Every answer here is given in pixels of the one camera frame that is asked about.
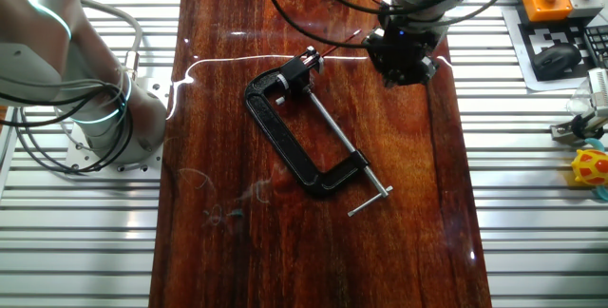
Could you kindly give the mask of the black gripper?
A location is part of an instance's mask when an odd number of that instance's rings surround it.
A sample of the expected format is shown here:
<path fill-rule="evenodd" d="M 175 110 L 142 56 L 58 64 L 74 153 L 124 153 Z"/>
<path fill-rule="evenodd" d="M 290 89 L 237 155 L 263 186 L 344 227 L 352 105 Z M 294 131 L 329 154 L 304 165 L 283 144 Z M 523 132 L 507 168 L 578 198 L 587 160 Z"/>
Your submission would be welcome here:
<path fill-rule="evenodd" d="M 385 85 L 427 84 L 436 74 L 432 32 L 411 33 L 388 25 L 373 29 L 363 45 Z"/>

